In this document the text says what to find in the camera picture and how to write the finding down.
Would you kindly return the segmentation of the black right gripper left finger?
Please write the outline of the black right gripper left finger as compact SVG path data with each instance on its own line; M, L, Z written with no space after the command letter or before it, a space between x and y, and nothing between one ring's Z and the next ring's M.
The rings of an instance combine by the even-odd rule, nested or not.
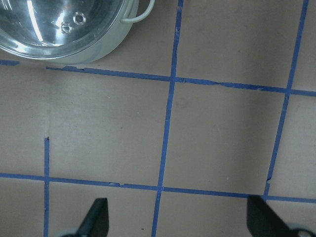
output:
M97 198L77 230L78 237L106 237L109 232L107 198Z

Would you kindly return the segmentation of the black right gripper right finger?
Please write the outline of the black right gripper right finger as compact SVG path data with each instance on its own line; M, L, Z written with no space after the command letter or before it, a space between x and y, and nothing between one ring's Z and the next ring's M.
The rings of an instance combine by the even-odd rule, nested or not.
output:
M260 196L247 198L246 224L253 237L297 237L300 229L291 229Z

